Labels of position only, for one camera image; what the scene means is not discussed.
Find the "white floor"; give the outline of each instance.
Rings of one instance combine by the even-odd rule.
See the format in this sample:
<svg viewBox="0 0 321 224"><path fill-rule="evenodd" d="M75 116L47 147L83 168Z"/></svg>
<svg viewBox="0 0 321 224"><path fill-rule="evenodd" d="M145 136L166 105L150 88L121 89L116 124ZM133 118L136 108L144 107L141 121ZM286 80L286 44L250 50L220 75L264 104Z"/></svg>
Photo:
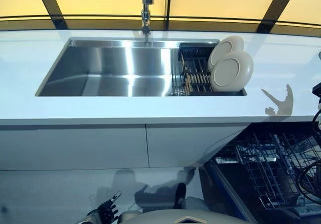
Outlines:
<svg viewBox="0 0 321 224"><path fill-rule="evenodd" d="M203 199L198 169L0 171L0 223L76 223L118 191L120 213L171 208L180 182Z"/></svg>

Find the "white plate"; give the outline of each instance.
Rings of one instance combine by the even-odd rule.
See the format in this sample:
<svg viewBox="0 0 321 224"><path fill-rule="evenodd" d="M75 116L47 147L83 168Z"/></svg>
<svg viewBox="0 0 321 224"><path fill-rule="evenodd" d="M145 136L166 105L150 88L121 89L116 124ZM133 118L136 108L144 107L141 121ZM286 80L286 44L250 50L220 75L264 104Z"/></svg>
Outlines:
<svg viewBox="0 0 321 224"><path fill-rule="evenodd" d="M252 57L246 52L231 52L215 64L210 78L213 91L240 91L253 73Z"/></svg>
<svg viewBox="0 0 321 224"><path fill-rule="evenodd" d="M212 72L215 64L223 57L224 55L234 52L234 51L243 51L244 50L244 41L239 36L230 36L222 40L217 46L213 49L207 68Z"/></svg>

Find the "dish rack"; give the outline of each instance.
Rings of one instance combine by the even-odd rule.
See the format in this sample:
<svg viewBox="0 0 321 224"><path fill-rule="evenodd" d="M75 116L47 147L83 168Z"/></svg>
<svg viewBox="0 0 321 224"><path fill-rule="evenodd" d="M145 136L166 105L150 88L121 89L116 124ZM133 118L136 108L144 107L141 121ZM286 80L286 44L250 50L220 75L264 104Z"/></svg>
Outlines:
<svg viewBox="0 0 321 224"><path fill-rule="evenodd" d="M182 64L180 73L182 88L180 92L186 96L245 96L246 91L214 92L210 84L211 73L207 62L216 43L181 43L178 58Z"/></svg>
<svg viewBox="0 0 321 224"><path fill-rule="evenodd" d="M243 164L265 209L291 208L304 216L321 214L321 205L307 200L299 192L296 179L304 167L320 157L320 145L309 132L249 128L224 147L215 159L218 163ZM316 166L302 180L302 185L319 197L320 177L321 168Z"/></svg>

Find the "black wire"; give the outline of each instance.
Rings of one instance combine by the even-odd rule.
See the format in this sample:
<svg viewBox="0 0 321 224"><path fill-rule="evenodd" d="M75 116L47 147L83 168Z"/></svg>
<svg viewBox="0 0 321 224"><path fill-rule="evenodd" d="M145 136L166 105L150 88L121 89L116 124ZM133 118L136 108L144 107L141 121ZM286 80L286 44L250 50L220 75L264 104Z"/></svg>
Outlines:
<svg viewBox="0 0 321 224"><path fill-rule="evenodd" d="M316 130L315 127L315 121L318 118L318 116L321 114L321 109L314 115L313 119L312 119L312 130L313 132L315 132L317 135L319 135L319 132Z"/></svg>
<svg viewBox="0 0 321 224"><path fill-rule="evenodd" d="M318 118L318 116L319 116L320 114L321 114L321 109L314 115L314 117L313 117L313 119L312 119L313 136L314 136L316 139L319 138L320 133L319 133L319 128L317 128L318 131L316 130L315 121L316 121L316 119ZM295 180L295 184L296 184L299 192L300 192L306 199L312 201L313 203L316 203L316 204L321 205L321 202L320 202L320 201L315 200L315 199L312 199L311 197L309 197L309 196L305 193L305 191L306 191L306 192L309 193L309 194L315 195L314 193L311 193L310 191L308 191L308 190L302 185L303 178L306 177L305 175L307 174L307 172L308 172L309 170L311 170L311 168L312 168L313 166L316 166L318 163L321 163L321 160L317 160L317 161L315 161L314 163L312 163L312 164L304 167L303 169L301 169L300 173L298 174L298 176L297 176L297 178L296 178L296 180Z"/></svg>
<svg viewBox="0 0 321 224"><path fill-rule="evenodd" d="M316 203L316 204L319 204L321 205L321 201L318 201L318 200L315 200L315 199L312 199L311 197L309 197L303 190L302 188L309 194L312 194L312 195L315 195L313 193L311 193L310 191L308 191L307 189L305 189L302 185L302 181L303 181L303 178L305 177L305 175L307 174L307 172L313 167L313 166L316 166L318 163L321 163L321 160L317 160L315 161L314 163L304 167L303 169L301 169L301 172L298 174L296 180L295 180L295 183L296 183L296 186L299 190L299 192L308 200Z"/></svg>

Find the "dishwasher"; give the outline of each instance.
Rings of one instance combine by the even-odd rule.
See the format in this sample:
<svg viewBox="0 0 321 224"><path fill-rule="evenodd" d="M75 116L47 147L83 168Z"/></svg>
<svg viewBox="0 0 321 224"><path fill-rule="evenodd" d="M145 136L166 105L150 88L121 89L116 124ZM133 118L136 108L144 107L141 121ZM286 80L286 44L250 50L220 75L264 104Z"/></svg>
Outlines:
<svg viewBox="0 0 321 224"><path fill-rule="evenodd" d="M251 223L321 222L321 138L311 123L251 124L204 169Z"/></svg>

